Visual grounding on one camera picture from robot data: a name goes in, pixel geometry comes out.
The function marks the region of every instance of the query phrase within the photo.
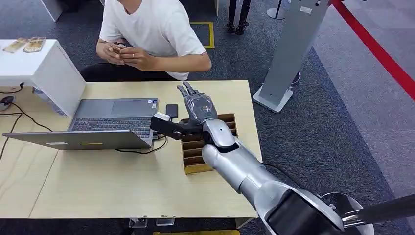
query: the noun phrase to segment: robot finger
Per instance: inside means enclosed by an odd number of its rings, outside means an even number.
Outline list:
[[[182,93],[183,97],[186,97],[189,95],[189,93],[187,93],[186,89],[180,85],[177,86],[177,89],[179,89],[179,91]]]
[[[192,88],[192,86],[188,83],[188,82],[183,82],[183,85],[186,86],[187,90],[189,91],[189,94],[194,94],[196,93],[194,91],[194,89]]]

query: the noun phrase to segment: brown cardboard organizer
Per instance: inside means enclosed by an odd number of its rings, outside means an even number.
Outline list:
[[[238,136],[234,114],[219,114],[218,118],[226,123],[234,136]],[[202,158],[204,141],[202,135],[188,135],[182,139],[184,173],[192,174],[213,170]]]

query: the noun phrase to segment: cable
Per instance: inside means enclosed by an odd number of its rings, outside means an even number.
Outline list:
[[[47,130],[49,130],[49,131],[51,131],[52,132],[52,130],[50,129],[50,128],[48,128],[48,127],[46,127],[46,126],[43,126],[42,124],[39,124],[37,121],[35,121],[35,119],[33,119],[30,115],[28,115],[27,113],[25,113],[17,104],[15,104],[15,103],[11,103],[11,104],[13,104],[14,106],[16,106],[20,111],[21,111],[21,113],[9,113],[9,114],[0,114],[0,116],[11,116],[11,115],[19,115],[18,117],[17,117],[17,119],[16,119],[16,121],[14,122],[14,124],[13,124],[13,127],[12,127],[12,129],[11,129],[11,131],[10,131],[10,133],[12,133],[13,132],[13,130],[14,130],[14,128],[16,127],[16,124],[17,124],[17,121],[22,117],[22,115],[24,114],[24,115],[26,115],[28,118],[30,118],[36,125],[38,125],[38,126],[41,126],[41,127],[43,127],[43,128],[45,128],[45,129],[47,129]],[[6,145],[7,145],[7,142],[9,141],[9,137],[7,137],[6,138],[6,141],[4,142],[4,144],[3,144],[3,147],[1,148],[1,152],[0,152],[0,161],[1,161],[1,158],[3,157],[3,152],[4,152],[4,149],[6,148]]]
[[[165,138],[164,139],[164,143],[160,146],[160,147],[158,147],[158,148],[155,148],[155,149],[153,149],[153,150],[151,150],[151,151],[149,151],[149,152],[138,152],[138,151],[132,151],[132,150],[121,150],[121,149],[116,149],[116,151],[118,151],[118,152],[122,152],[122,153],[138,153],[138,154],[149,154],[149,153],[152,153],[152,152],[155,152],[155,151],[157,151],[157,150],[159,150],[159,149],[162,149],[165,145],[166,145],[166,143],[167,143],[167,136],[161,136],[161,138]]]
[[[36,125],[38,125],[38,126],[41,126],[41,127],[43,127],[43,128],[45,128],[45,129],[47,129],[47,130],[49,130],[50,132],[53,132],[49,127],[47,127],[47,126],[43,126],[42,124],[39,124],[37,121],[35,121],[35,119],[33,119],[31,116],[29,116],[27,113],[25,113],[17,104],[15,104],[15,103],[11,103],[11,104],[13,104],[14,106],[16,106],[24,115],[26,115],[28,118],[30,118],[30,119],[32,119],[32,121],[36,124]]]
[[[307,190],[307,191],[309,191],[309,192],[311,192],[309,189],[307,189],[306,187],[304,187],[304,185],[303,184],[301,184],[300,182],[298,182],[296,179],[294,179],[290,174],[288,174],[285,170],[283,170],[282,168],[280,168],[280,167],[278,167],[278,166],[276,166],[276,165],[273,165],[273,164],[269,164],[269,163],[262,163],[263,165],[267,165],[267,166],[271,166],[271,167],[273,167],[273,168],[275,168],[275,169],[277,169],[277,170],[279,170],[281,173],[283,173],[285,176],[287,176],[288,177],[288,179],[290,179],[292,182],[294,182],[296,185],[298,185],[300,188],[302,188],[302,189],[305,189],[305,190]]]
[[[13,132],[14,128],[16,127],[17,121],[19,121],[19,119],[22,117],[23,114],[22,113],[0,114],[1,116],[11,116],[11,115],[16,115],[16,114],[18,114],[19,116],[14,121],[12,129],[10,130],[10,133]],[[4,142],[3,147],[1,148],[0,161],[1,161],[1,158],[3,157],[3,152],[4,152],[4,149],[6,148],[6,144],[8,141],[9,141],[9,137],[6,138],[6,141]]]
[[[19,86],[20,86],[20,89],[18,89],[17,91],[12,91],[12,92],[0,92],[0,94],[13,94],[13,93],[17,93],[17,92],[19,92],[19,91],[21,91],[21,90],[23,90],[23,85],[24,85],[24,82],[22,82]]]

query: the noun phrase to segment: robotic arm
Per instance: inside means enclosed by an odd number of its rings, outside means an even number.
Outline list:
[[[209,96],[188,82],[182,93],[188,124],[152,118],[151,128],[175,139],[202,133],[203,160],[243,194],[272,235],[331,235],[344,231],[342,218],[312,193],[291,187],[269,173],[255,155],[234,137]]]

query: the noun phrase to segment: gray kiosk stand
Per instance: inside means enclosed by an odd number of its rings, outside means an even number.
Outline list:
[[[288,88],[300,70],[329,7],[329,0],[291,0],[282,36],[256,103],[278,113],[293,95]]]

